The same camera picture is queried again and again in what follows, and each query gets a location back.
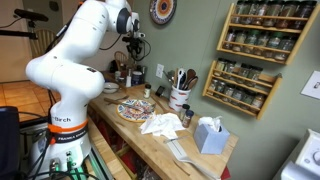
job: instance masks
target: plate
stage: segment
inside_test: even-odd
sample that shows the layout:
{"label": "plate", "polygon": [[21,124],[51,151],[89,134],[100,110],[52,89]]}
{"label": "plate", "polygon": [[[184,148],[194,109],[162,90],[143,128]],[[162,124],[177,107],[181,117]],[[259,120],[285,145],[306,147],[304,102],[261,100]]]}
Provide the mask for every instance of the plate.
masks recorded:
{"label": "plate", "polygon": [[147,119],[152,119],[155,115],[155,112],[153,113],[144,113],[143,110],[146,110],[151,104],[144,100],[139,99],[128,99],[126,101],[123,101],[123,103],[134,105],[137,107],[141,107],[140,110],[132,109],[127,106],[118,105],[117,106],[117,113],[119,116],[127,121],[131,122],[144,122]]}
{"label": "plate", "polygon": [[173,17],[176,7],[177,0],[151,0],[151,18],[157,24],[165,24]]}

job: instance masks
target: franka robot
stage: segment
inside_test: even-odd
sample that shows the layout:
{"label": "franka robot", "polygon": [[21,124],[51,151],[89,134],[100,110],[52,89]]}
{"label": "franka robot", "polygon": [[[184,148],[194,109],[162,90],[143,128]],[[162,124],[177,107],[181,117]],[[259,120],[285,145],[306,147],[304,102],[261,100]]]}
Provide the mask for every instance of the franka robot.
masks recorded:
{"label": "franka robot", "polygon": [[29,62],[28,78],[35,84],[60,93],[61,101],[50,110],[48,129],[53,136],[38,137],[30,152],[30,166],[41,155],[31,175],[50,170],[80,167],[91,151],[87,106],[103,90],[103,75],[84,59],[96,54],[106,31],[126,34],[139,29],[139,16],[125,0],[85,1],[74,15],[61,41],[48,53]]}

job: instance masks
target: white appliance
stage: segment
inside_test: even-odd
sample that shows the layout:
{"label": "white appliance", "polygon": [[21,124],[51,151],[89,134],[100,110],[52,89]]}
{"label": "white appliance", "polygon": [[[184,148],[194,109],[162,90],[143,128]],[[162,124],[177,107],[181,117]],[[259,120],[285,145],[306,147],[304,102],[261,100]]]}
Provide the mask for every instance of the white appliance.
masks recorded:
{"label": "white appliance", "polygon": [[308,129],[273,180],[319,180],[320,134]]}

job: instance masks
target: floor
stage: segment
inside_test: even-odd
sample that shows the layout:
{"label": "floor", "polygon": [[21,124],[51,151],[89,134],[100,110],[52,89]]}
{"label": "floor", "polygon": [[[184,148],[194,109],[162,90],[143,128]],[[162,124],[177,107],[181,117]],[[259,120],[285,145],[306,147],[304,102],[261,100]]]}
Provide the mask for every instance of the floor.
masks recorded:
{"label": "floor", "polygon": [[[53,92],[55,99],[60,100],[60,94]],[[30,81],[0,84],[0,106],[16,106],[19,112],[35,113],[47,116],[50,99],[47,89]],[[20,121],[38,118],[29,114],[19,114]]]}

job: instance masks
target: tissue box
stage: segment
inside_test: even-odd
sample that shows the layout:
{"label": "tissue box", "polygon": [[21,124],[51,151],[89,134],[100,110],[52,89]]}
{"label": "tissue box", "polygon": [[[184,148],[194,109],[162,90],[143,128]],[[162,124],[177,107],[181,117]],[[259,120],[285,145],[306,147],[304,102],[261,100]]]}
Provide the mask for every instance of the tissue box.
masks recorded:
{"label": "tissue box", "polygon": [[198,125],[194,140],[202,154],[221,154],[230,133],[221,125],[221,131],[215,132],[207,124]]}

